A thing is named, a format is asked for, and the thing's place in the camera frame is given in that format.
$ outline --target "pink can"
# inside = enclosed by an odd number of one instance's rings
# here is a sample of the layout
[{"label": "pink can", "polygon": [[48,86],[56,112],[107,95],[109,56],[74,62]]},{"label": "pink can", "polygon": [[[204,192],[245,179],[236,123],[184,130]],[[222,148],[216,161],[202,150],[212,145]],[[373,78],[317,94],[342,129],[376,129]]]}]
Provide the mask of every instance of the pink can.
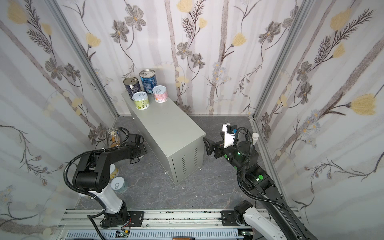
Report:
[{"label": "pink can", "polygon": [[165,86],[157,85],[152,89],[152,92],[156,102],[163,103],[168,100],[167,88]]}]

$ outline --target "cabinet top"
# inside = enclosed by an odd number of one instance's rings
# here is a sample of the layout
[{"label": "cabinet top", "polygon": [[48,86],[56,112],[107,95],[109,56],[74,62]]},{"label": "cabinet top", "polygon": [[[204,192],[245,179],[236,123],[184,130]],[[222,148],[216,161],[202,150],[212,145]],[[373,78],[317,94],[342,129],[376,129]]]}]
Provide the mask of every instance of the cabinet top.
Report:
[{"label": "cabinet top", "polygon": [[158,103],[153,95],[148,95],[149,107],[139,110],[129,98],[128,92],[122,96],[132,116],[137,117],[144,125],[167,157],[205,135],[205,132],[171,99]]}]

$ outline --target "wall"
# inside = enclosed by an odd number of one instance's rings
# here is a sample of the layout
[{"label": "wall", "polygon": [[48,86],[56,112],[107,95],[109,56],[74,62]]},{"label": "wall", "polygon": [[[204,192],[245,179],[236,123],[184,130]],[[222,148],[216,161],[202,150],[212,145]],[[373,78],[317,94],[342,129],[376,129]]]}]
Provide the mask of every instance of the wall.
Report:
[{"label": "wall", "polygon": [[44,1],[0,6],[0,238],[50,239],[78,199],[66,162],[114,118]]},{"label": "wall", "polygon": [[150,68],[188,114],[252,114],[301,1],[58,3],[120,114]]},{"label": "wall", "polygon": [[319,239],[384,233],[384,2],[315,1],[257,116]]}]

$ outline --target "metal cabinet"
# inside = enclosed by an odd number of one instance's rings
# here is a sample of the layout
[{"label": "metal cabinet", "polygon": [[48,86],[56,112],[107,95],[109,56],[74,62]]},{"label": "metal cabinet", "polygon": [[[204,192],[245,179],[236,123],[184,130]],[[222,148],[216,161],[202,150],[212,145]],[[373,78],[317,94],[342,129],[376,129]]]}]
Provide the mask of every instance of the metal cabinet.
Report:
[{"label": "metal cabinet", "polygon": [[127,92],[122,96],[137,129],[175,185],[203,166],[205,132],[171,99],[157,103],[148,95],[149,108],[139,110]]}]

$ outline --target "marble pattern floor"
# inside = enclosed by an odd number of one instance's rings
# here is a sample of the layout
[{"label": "marble pattern floor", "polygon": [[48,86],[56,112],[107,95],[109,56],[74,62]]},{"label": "marble pattern floor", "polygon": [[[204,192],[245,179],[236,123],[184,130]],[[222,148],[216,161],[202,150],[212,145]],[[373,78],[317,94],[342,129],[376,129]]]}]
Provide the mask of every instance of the marble pattern floor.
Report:
[{"label": "marble pattern floor", "polygon": [[[221,140],[222,124],[232,123],[244,126],[252,132],[248,117],[191,117],[205,132],[206,137]],[[115,127],[127,128],[139,133],[132,117],[118,117]],[[125,193],[117,194],[128,209],[230,209],[244,199],[254,204],[237,185],[236,171],[224,158],[215,159],[204,151],[201,170],[194,172],[182,183],[175,186],[159,161],[147,146],[148,153],[136,164],[129,161],[116,163],[119,176],[128,181]],[[265,169],[259,157],[259,165]],[[99,209],[95,200],[81,198],[76,209]],[[256,208],[264,208],[256,202]]]}]

